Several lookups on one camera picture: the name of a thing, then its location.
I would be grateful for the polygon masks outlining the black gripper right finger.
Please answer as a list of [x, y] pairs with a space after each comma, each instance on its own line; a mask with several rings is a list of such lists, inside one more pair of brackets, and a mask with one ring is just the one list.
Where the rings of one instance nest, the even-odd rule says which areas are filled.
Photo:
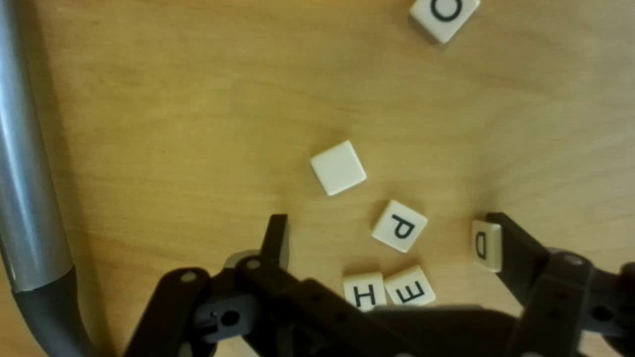
[[551, 251], [505, 213], [489, 213], [487, 221], [503, 229], [503, 269], [499, 281], [521, 306], [527, 306], [535, 285], [551, 261]]

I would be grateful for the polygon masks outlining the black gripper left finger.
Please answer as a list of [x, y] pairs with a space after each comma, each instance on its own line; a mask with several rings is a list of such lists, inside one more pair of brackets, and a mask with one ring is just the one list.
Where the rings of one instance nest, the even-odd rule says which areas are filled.
[[289, 269], [291, 263], [291, 241], [289, 241], [289, 217], [273, 215], [267, 227], [267, 235], [261, 247], [261, 257], [277, 265], [279, 269]]

